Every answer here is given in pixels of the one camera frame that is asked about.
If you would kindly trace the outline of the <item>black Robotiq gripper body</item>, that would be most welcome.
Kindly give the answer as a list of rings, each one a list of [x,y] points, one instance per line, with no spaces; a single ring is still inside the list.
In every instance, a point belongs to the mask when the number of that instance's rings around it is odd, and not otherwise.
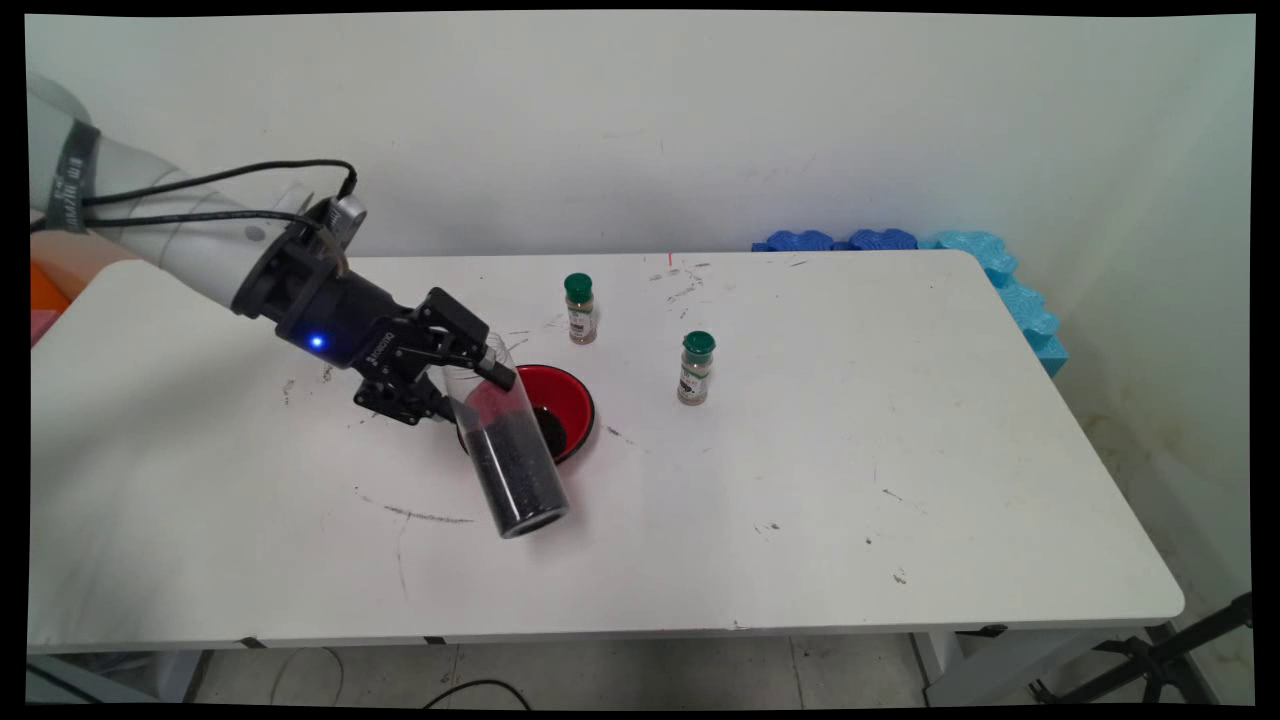
[[[353,272],[342,278],[334,269],[288,272],[275,279],[276,336],[365,379],[411,384],[433,366],[404,350],[408,318],[417,306],[398,304]]]

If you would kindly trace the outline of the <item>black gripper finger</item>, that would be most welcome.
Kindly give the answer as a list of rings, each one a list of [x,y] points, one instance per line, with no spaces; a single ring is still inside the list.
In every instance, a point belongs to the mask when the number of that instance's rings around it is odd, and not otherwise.
[[[511,391],[517,372],[497,359],[488,343],[489,325],[443,288],[433,288],[410,314],[404,350],[434,366],[471,370],[503,391]]]
[[[364,379],[353,401],[370,413],[407,425],[417,425],[422,420],[456,424],[451,398],[428,375],[411,384],[388,378]]]

